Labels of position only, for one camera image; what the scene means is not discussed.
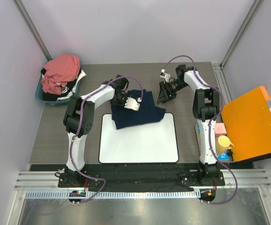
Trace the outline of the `navy blue t-shirt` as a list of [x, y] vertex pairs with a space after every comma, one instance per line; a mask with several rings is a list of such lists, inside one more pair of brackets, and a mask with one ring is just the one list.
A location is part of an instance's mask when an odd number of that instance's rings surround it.
[[152, 92], [145, 89], [138, 111], [114, 105], [111, 110], [116, 129], [160, 122], [166, 113], [166, 109], [155, 106]]

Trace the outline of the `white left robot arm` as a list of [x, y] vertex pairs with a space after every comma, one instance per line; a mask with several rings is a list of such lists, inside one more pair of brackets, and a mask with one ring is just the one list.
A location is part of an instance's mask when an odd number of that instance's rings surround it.
[[69, 140], [68, 160], [64, 172], [55, 173], [59, 177], [59, 187], [80, 187], [88, 176], [84, 175], [85, 140], [92, 129], [94, 112], [110, 102], [112, 120], [117, 129], [160, 122], [166, 110], [155, 106], [153, 94], [141, 88], [128, 91], [127, 76], [117, 75], [105, 81], [93, 92], [71, 97], [63, 124]]

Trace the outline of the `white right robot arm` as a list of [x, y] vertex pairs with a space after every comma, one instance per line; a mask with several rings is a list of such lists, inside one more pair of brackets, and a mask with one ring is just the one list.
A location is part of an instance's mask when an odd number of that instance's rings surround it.
[[159, 83], [157, 103], [166, 103], [176, 98], [176, 92], [190, 87], [194, 92], [192, 112], [200, 129], [200, 157], [196, 179], [203, 186], [214, 185], [219, 178], [220, 169], [215, 153], [215, 116], [219, 113], [219, 92], [210, 87], [194, 67], [179, 65], [177, 78], [172, 78], [165, 69], [160, 72], [164, 81]]

